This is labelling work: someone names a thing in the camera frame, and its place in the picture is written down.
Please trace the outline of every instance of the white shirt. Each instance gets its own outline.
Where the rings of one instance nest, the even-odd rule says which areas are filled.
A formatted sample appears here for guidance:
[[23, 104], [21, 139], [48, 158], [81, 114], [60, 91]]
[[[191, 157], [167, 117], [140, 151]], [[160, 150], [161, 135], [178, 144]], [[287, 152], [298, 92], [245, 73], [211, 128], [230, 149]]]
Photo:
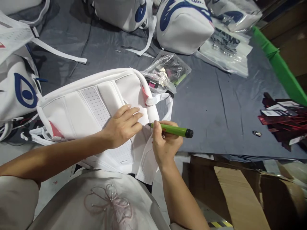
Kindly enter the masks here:
[[182, 230], [168, 226], [147, 188], [129, 175], [93, 171], [69, 181], [33, 221], [38, 185], [0, 177], [0, 229]]

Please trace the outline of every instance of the yellow black tape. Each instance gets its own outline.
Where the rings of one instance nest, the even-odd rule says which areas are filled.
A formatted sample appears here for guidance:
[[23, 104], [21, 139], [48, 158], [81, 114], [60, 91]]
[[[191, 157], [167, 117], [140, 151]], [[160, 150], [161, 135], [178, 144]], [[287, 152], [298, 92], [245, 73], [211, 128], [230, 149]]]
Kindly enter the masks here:
[[228, 223], [226, 220], [219, 222], [208, 222], [208, 225], [209, 227], [214, 227], [214, 228], [232, 227], [232, 225]]

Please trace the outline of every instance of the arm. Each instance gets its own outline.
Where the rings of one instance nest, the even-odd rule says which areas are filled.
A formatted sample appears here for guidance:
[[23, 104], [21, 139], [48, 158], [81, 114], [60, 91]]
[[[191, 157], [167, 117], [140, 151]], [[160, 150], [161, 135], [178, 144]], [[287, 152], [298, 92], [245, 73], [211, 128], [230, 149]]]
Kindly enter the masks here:
[[[178, 126], [174, 122], [161, 121]], [[165, 133], [159, 122], [154, 122], [153, 151], [162, 174], [163, 190], [171, 223], [192, 230], [209, 230], [208, 223], [193, 195], [183, 181], [174, 161], [174, 156], [183, 143], [183, 138]]]
[[139, 108], [124, 105], [100, 132], [82, 139], [33, 149], [0, 166], [0, 176], [15, 176], [41, 183], [79, 161], [124, 144], [142, 129]]

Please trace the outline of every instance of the green panel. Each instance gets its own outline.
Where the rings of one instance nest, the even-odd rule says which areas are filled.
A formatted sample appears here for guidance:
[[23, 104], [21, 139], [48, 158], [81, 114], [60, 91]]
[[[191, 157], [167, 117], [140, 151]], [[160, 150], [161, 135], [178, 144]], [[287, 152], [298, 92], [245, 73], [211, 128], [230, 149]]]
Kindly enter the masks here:
[[289, 70], [286, 62], [280, 56], [278, 48], [276, 48], [258, 28], [254, 27], [253, 30], [257, 43], [261, 46], [262, 50], [268, 57], [276, 76], [285, 88], [289, 97], [296, 102], [307, 106], [307, 96], [295, 76]]

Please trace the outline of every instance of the green marker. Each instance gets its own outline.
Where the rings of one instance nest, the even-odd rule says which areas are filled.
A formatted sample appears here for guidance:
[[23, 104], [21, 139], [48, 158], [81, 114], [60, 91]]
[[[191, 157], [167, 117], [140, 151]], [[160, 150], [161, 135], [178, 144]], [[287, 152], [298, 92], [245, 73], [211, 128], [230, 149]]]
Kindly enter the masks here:
[[[148, 123], [151, 128], [154, 127], [154, 123]], [[192, 138], [193, 137], [193, 130], [186, 129], [186, 128], [181, 128], [181, 127], [176, 127], [176, 126], [169, 126], [169, 125], [164, 125], [161, 124], [162, 131], [166, 133], [171, 133], [177, 136], [182, 136], [186, 138]]]

